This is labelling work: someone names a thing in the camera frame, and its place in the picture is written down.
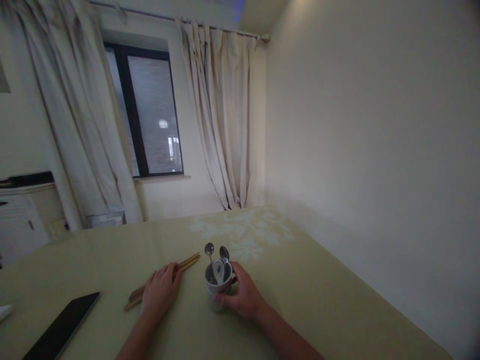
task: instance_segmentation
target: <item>cabinet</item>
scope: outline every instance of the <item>cabinet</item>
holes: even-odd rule
[[[55,184],[0,189],[2,266],[49,243],[49,223],[64,217]]]

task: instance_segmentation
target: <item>chopsticks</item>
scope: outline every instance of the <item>chopsticks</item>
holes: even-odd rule
[[[177,271],[179,269],[184,272],[193,264],[195,264],[199,258],[200,258],[200,253],[197,252],[195,255],[190,256],[188,259],[182,261],[177,266],[175,266],[175,269],[173,269],[172,279],[175,279],[175,275],[177,274]],[[131,292],[130,297],[128,298],[128,304],[125,305],[125,308],[124,308],[125,311],[130,310],[131,308],[133,308],[135,305],[137,305],[142,301],[144,290],[145,290],[145,285]]]

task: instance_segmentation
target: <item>window pane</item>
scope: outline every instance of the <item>window pane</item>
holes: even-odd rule
[[[123,126],[126,130],[126,136],[128,139],[128,147],[131,154],[131,166],[133,176],[140,176],[139,166],[137,164],[137,157],[135,156],[134,141],[132,140],[132,132],[130,131],[129,117],[127,115],[127,108],[125,107],[124,94],[122,92],[122,84],[120,83],[119,70],[117,68],[117,60],[115,59],[114,50],[111,47],[106,47],[106,58],[108,59],[108,65],[110,65],[111,77],[113,79],[113,86],[115,87],[116,97],[118,99],[118,105],[120,106],[121,117],[123,118]]]
[[[128,64],[148,171],[183,171],[169,62],[129,56]]]

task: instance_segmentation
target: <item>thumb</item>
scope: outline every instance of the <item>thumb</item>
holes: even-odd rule
[[[182,270],[178,269],[178,271],[175,274],[175,279],[173,280],[173,287],[175,289],[179,287],[181,277],[182,277]]]
[[[233,309],[235,310],[235,297],[234,296],[230,296],[230,295],[227,295],[227,294],[224,294],[224,293],[218,293],[215,295],[215,299],[214,299],[216,302],[220,303],[222,306],[226,307],[226,308],[230,308],[230,309]]]

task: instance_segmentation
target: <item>cup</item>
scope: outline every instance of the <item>cup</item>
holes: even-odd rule
[[[230,263],[225,265],[225,275],[223,277],[223,283],[220,285],[212,284],[209,279],[213,277],[212,274],[212,267],[208,265],[205,269],[205,282],[206,282],[206,291],[208,294],[208,303],[210,304],[210,308],[213,311],[221,311],[224,307],[219,303],[215,302],[215,295],[216,294],[228,294],[232,293],[232,275],[233,269]]]

